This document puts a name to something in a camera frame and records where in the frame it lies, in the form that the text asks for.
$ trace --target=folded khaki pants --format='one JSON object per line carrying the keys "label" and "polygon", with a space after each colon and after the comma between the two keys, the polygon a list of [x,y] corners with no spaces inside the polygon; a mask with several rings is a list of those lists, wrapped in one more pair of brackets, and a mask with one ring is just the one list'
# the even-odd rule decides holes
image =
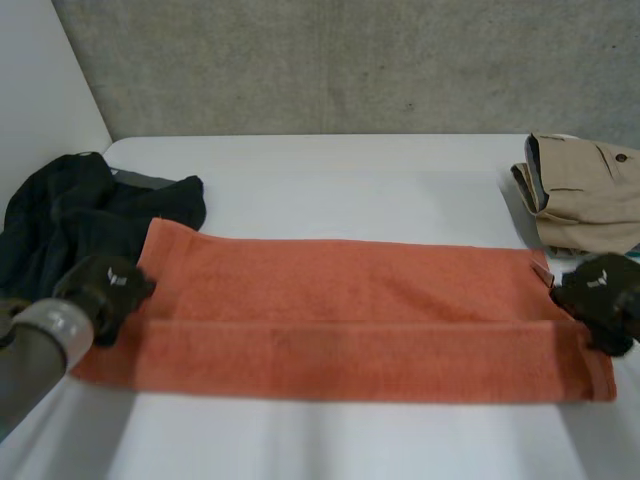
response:
{"label": "folded khaki pants", "polygon": [[531,134],[511,168],[546,245],[627,253],[640,244],[640,151]]}

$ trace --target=white table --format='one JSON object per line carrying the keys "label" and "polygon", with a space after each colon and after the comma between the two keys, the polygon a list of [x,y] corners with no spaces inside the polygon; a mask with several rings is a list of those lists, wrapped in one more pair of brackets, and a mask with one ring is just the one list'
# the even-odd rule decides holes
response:
{"label": "white table", "polygon": [[[134,138],[115,168],[199,175],[204,233],[537,246],[508,181],[522,135]],[[554,263],[556,271],[568,268]],[[2,478],[636,479],[640,353],[614,404],[445,406],[132,394],[67,379],[0,447]]]}

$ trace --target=dark cloth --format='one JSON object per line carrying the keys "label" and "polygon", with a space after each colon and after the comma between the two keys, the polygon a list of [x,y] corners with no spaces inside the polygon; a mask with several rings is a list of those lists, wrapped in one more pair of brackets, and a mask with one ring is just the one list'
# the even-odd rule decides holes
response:
{"label": "dark cloth", "polygon": [[202,193],[196,176],[158,189],[119,183],[98,153],[54,160],[31,175],[9,202],[0,234],[0,295],[48,297],[88,255],[137,262],[152,218],[196,230],[202,226]]}

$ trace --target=folded towel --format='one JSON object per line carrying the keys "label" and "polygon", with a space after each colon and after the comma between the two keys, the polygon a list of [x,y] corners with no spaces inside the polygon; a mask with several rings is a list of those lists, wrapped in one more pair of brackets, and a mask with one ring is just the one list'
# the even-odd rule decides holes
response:
{"label": "folded towel", "polygon": [[611,361],[527,250],[238,240],[155,219],[158,281],[76,368],[135,390],[445,403],[612,400]]}

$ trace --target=concrete wall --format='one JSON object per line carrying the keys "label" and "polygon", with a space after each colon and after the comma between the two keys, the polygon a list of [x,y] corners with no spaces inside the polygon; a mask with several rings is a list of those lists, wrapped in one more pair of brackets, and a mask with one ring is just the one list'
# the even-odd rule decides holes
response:
{"label": "concrete wall", "polygon": [[54,0],[114,138],[546,130],[640,147],[640,2]]}

